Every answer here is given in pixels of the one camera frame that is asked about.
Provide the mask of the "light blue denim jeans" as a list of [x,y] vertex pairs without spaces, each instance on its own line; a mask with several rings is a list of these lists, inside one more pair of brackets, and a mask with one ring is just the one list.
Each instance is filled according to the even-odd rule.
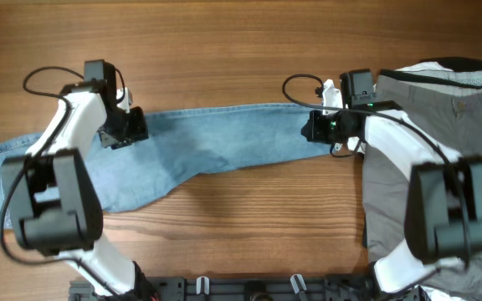
[[328,154],[300,133],[309,115],[281,103],[148,113],[148,139],[116,150],[94,139],[86,169],[104,211],[134,211],[200,173]]

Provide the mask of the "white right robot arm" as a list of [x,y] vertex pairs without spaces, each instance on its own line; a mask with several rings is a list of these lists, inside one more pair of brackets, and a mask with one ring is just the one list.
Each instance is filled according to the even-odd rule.
[[300,133],[332,145],[356,136],[408,179],[404,239],[372,265],[373,297],[405,294],[482,252],[482,156],[462,156],[405,120],[402,110],[313,110]]

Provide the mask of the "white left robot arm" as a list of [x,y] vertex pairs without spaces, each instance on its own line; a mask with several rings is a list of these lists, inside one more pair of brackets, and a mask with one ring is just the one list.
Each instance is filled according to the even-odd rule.
[[23,265],[66,263],[103,300],[158,300],[137,263],[103,233],[100,200],[84,155],[109,119],[106,94],[73,85],[40,139],[3,161],[0,247]]

